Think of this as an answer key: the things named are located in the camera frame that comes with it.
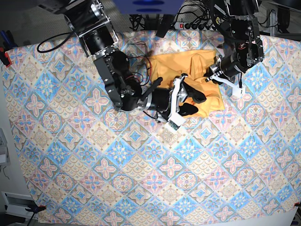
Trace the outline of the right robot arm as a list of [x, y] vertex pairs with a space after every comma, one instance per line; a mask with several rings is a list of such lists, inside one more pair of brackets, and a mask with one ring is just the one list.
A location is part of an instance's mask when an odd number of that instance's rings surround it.
[[[102, 78], [116, 111], [155, 111], [157, 121], [183, 123], [184, 117], [198, 112], [194, 104], [206, 101], [204, 93], [187, 83], [187, 74], [174, 78], [173, 86], [161, 88], [162, 77], [142, 85], [129, 70], [128, 56], [116, 44], [117, 35], [99, 0], [43, 0], [39, 5], [53, 14], [63, 14], [87, 57]], [[193, 103], [186, 103], [192, 98]]]

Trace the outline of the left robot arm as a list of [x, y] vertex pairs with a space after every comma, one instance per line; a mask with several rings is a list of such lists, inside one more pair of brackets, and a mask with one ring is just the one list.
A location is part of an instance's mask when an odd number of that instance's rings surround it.
[[208, 6], [214, 27], [233, 52], [214, 59], [214, 64], [205, 73], [205, 81], [233, 87], [238, 76], [239, 87], [242, 87], [242, 75], [264, 59], [259, 22], [255, 16], [259, 3], [256, 0], [210, 0]]

